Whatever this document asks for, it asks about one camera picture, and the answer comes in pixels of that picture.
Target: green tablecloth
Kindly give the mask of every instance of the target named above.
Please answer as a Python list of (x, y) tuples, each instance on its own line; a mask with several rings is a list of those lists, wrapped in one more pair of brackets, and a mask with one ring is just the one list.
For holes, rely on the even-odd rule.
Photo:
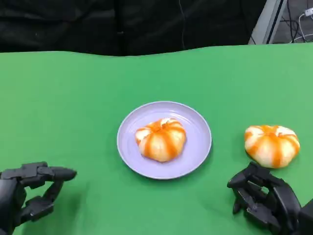
[[(250, 161), (245, 129), (279, 124), (298, 134), (301, 150), (272, 173), (293, 187), (302, 205), (313, 198), (312, 51), (312, 44), (302, 44), (125, 58), (0, 54), (1, 169), (47, 161), (78, 170), (54, 213), (15, 235), (267, 234), (232, 215), (234, 195), (226, 184)], [(116, 149), (123, 118), (157, 100), (195, 108), (212, 131), (209, 159), (178, 180), (141, 177)]]

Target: robotic hand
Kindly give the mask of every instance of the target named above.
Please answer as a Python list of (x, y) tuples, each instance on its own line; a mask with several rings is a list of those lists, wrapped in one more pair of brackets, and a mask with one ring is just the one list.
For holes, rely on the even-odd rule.
[(292, 188), (267, 168), (251, 162), (227, 184), (236, 200), (233, 213), (245, 216), (269, 229), (274, 235), (308, 235), (313, 230), (313, 200), (301, 205)]
[[(24, 164), (18, 169), (0, 173), (0, 235), (11, 235), (15, 227), (31, 220), (36, 221), (53, 212), (53, 202), (64, 181), (72, 180), (76, 171), (63, 167), (48, 167), (47, 163)], [(38, 188), (51, 181), (44, 195), (25, 203), (25, 187)]]

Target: black curtain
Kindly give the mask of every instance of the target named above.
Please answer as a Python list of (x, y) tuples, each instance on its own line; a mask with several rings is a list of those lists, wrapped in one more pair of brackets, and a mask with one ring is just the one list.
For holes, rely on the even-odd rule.
[(266, 0), (0, 0), (0, 52), (143, 55), (244, 45)]

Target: plate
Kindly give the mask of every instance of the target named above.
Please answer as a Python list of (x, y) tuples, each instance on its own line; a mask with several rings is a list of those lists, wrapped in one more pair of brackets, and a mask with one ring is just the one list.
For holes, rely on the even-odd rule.
[[(182, 153), (165, 163), (142, 156), (135, 141), (137, 129), (170, 117), (180, 121), (186, 131)], [(123, 161), (135, 172), (160, 180), (178, 178), (195, 170), (208, 156), (211, 143), (211, 130), (205, 119), (194, 109), (171, 101), (148, 103), (133, 110), (117, 132), (117, 149)]]

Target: metal frame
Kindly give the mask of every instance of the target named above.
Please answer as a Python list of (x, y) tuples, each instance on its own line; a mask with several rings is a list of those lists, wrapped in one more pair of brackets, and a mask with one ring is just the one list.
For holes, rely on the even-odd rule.
[[(271, 44), (276, 34), (287, 0), (267, 0), (252, 32), (255, 44)], [(250, 38), (248, 44), (254, 44)]]

